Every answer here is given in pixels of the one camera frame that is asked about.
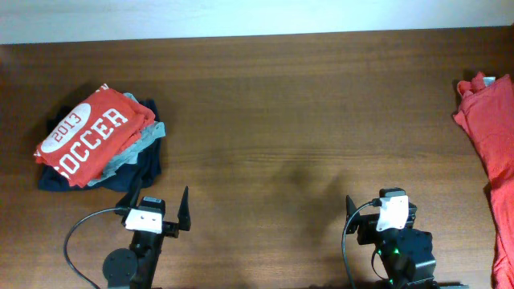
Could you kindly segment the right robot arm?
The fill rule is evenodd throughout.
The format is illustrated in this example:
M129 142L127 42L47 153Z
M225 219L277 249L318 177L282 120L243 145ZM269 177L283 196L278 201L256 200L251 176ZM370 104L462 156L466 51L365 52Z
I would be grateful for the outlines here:
M433 255L433 235L414 228L417 206L410 202L401 188L380 189L379 197L356 206L350 196L345 197L346 220L341 235L341 253L345 273L352 288L353 279L346 238L357 236L364 246L373 244L371 259L378 257L386 276L377 282L380 288L443 289L465 288L461 283L438 283L434 277L436 259Z

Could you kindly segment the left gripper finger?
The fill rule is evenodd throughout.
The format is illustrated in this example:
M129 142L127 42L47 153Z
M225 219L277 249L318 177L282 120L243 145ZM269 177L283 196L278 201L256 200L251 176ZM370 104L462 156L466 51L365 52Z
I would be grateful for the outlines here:
M189 209L189 187L186 186L182 194L181 204L177 212L178 228L183 231L190 231L191 217Z
M127 215L129 211L136 207L141 191L142 180L137 177L129 186L128 192L116 203L116 212L118 215Z

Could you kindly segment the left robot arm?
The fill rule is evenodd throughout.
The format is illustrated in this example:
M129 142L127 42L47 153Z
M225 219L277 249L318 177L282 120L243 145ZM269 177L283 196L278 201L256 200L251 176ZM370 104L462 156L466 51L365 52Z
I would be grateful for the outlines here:
M165 238L177 238L189 231L189 188L185 187L177 221L168 222L165 201L155 197L139 198L142 181L134 181L117 202L123 227L133 233L127 248L112 251L104 260L102 272L109 288L151 288Z

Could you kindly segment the orange soccer t-shirt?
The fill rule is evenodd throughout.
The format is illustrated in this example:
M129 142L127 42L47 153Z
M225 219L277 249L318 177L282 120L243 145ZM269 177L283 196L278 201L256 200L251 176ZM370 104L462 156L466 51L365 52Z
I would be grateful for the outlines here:
M486 83L479 72L457 84L455 122L471 139L487 171L496 224L495 288L513 289L513 82L506 74Z

